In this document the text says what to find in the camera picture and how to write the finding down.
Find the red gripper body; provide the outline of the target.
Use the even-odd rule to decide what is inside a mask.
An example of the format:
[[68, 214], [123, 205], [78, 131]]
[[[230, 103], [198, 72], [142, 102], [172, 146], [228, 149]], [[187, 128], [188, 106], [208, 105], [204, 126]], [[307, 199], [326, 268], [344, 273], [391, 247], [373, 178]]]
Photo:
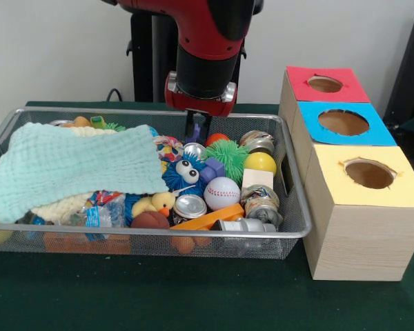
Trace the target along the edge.
[[237, 85], [229, 82], [223, 94], [215, 99], [199, 99], [184, 93], [177, 85], [177, 73], [170, 71], [164, 88], [168, 107], [176, 110], [204, 112], [210, 116], [227, 117], [233, 110], [237, 96]]

